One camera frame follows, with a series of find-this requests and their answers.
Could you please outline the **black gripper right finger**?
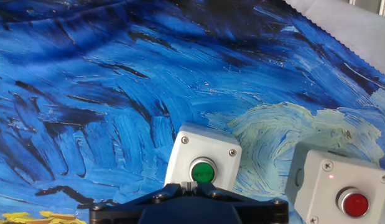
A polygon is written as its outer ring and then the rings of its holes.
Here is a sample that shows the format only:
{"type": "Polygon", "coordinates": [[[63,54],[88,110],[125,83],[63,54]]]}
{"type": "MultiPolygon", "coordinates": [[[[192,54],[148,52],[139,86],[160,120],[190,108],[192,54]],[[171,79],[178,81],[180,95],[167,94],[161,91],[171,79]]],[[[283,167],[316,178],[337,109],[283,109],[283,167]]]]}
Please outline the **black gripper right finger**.
{"type": "Polygon", "coordinates": [[[213,208],[225,215],[235,216],[240,223],[288,223],[289,203],[280,198],[258,201],[228,190],[215,187],[212,183],[191,182],[193,196],[208,199],[204,202],[216,202],[213,208]]]}

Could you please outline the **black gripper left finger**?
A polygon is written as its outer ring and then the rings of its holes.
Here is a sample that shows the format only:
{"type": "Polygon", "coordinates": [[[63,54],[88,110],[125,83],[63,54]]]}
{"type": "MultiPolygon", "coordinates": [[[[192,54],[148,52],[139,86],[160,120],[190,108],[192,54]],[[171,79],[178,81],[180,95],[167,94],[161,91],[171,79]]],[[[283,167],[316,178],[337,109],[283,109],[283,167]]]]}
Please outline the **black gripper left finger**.
{"type": "Polygon", "coordinates": [[[192,182],[166,184],[165,187],[136,198],[130,202],[109,206],[108,202],[97,203],[89,210],[89,224],[110,223],[170,223],[170,215],[154,212],[149,215],[147,209],[192,191],[192,182]]]}

